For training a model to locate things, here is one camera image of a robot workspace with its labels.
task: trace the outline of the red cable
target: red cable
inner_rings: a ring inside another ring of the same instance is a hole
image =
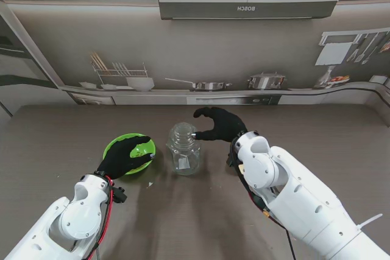
[[[110,186],[113,186],[113,181],[112,179],[109,177],[109,176],[105,176],[107,179],[108,179],[108,183]],[[103,233],[102,233],[102,237],[99,239],[99,241],[97,242],[99,245],[101,244],[101,242],[103,241],[104,239],[104,236],[105,236],[105,233],[107,232],[107,229],[108,229],[108,223],[110,222],[110,216],[111,216],[111,209],[112,209],[112,201],[113,201],[113,198],[114,198],[114,191],[110,190],[110,203],[108,204],[108,214],[107,214],[107,223],[104,227],[104,230],[103,230]],[[91,254],[91,256],[88,258],[88,260],[92,260],[92,257],[93,257],[93,253]]]

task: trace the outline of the white bowl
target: white bowl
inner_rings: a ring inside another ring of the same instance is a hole
[[[96,89],[96,85],[90,82],[79,82],[83,88]]]
[[[151,77],[126,77],[127,84],[136,91],[150,91],[154,87]]]

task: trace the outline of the dish rack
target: dish rack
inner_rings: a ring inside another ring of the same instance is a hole
[[[145,68],[144,62],[142,62],[144,69],[127,69],[126,65],[120,62],[113,62],[113,69],[108,69],[104,62],[95,53],[92,57],[92,67],[102,84],[104,84],[102,77],[149,77]]]

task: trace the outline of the green bowl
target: green bowl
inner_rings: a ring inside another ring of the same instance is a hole
[[[139,134],[139,133],[129,133],[129,134],[125,134],[125,135],[122,135],[120,137],[117,137],[115,138],[112,142],[110,142],[110,144],[105,148],[104,150],[104,153],[103,153],[103,159],[105,158],[105,155],[107,154],[108,150],[111,148],[111,146],[117,142],[117,141],[122,141],[123,139],[126,139],[126,138],[131,138],[131,137],[134,137],[134,136],[145,136],[143,134]],[[130,157],[131,158],[136,158],[138,156],[143,156],[147,153],[153,153],[154,155],[156,154],[156,146],[154,145],[154,142],[153,140],[150,140],[149,142],[147,143],[142,143],[142,144],[139,144],[137,145],[131,152],[130,152]],[[134,174],[134,173],[137,173],[143,169],[145,169],[148,165],[150,165],[150,163],[152,162],[152,160],[148,161],[147,163],[144,163],[142,166],[134,169],[134,170],[130,170],[129,172],[126,173],[126,175],[131,175],[131,174]]]

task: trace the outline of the bosch logo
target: bosch logo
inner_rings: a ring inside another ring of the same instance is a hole
[[[254,12],[256,9],[255,6],[238,6],[237,11],[239,12]]]

